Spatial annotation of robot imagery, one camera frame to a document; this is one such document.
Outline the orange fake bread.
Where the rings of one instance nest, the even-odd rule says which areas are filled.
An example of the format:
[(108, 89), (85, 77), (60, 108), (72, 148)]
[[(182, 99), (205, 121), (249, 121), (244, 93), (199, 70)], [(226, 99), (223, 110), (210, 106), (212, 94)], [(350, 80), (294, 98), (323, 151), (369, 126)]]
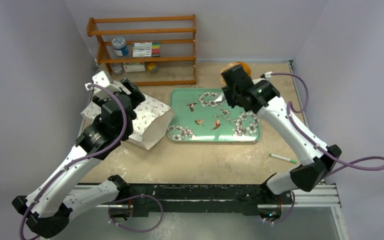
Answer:
[(248, 64), (246, 64), (245, 62), (242, 62), (242, 61), (234, 61), (234, 62), (230, 62), (226, 67), (222, 68), (220, 70), (220, 74), (223, 73), (225, 70), (231, 68), (231, 67), (234, 67), (236, 65), (240, 65), (243, 67), (243, 69), (245, 70), (245, 72), (247, 73), (247, 75), (249, 77), (251, 77), (251, 69), (249, 67)]

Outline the white patterned paper bag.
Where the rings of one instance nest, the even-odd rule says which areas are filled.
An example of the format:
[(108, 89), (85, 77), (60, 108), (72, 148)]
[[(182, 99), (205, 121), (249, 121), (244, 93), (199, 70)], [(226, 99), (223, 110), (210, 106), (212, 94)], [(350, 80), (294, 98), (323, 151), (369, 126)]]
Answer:
[[(121, 92), (116, 93), (130, 94), (130, 91), (121, 82), (115, 81), (115, 83), (121, 89)], [(133, 120), (133, 133), (127, 141), (149, 150), (167, 132), (167, 127), (174, 117), (174, 112), (163, 102), (146, 94), (144, 96), (144, 102), (138, 106), (133, 106), (136, 119)], [(96, 148), (101, 150), (111, 144), (119, 135), (115, 137), (105, 131), (100, 116), (101, 108), (94, 103), (94, 97), (92, 102), (81, 112), (81, 115), (92, 123), (84, 129), (78, 144), (86, 149)]]

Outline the metal tongs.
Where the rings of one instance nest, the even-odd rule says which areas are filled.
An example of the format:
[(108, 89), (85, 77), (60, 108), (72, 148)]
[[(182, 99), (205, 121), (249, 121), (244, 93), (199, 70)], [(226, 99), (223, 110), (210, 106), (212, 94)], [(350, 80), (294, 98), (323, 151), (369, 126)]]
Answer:
[(222, 103), (226, 100), (224, 93), (221, 93), (215, 100), (214, 103)]

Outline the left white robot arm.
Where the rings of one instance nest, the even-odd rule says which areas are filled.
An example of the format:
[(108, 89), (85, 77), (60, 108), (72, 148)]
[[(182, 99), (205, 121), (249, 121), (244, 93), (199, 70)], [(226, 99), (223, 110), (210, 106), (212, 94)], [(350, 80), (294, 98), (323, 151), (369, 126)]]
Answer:
[(88, 83), (88, 90), (106, 93), (98, 102), (101, 113), (76, 139), (68, 156), (34, 192), (19, 195), (12, 205), (22, 215), (19, 236), (28, 227), (36, 238), (50, 239), (59, 234), (78, 215), (105, 203), (118, 205), (129, 199), (129, 184), (112, 175), (101, 184), (77, 194), (71, 191), (110, 152), (133, 133), (135, 108), (145, 101), (144, 94), (128, 79), (110, 89), (103, 83)]

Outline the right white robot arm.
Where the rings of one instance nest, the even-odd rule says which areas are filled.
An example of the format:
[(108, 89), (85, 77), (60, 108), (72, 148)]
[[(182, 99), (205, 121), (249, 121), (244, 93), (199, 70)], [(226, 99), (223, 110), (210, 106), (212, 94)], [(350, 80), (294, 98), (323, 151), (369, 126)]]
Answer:
[(342, 151), (316, 137), (295, 116), (280, 92), (266, 78), (251, 79), (240, 64), (221, 72), (226, 84), (222, 88), (227, 104), (252, 111), (266, 121), (295, 153), (299, 165), (289, 172), (276, 173), (262, 184), (260, 196), (268, 204), (274, 203), (284, 192), (300, 189), (310, 192), (333, 169)]

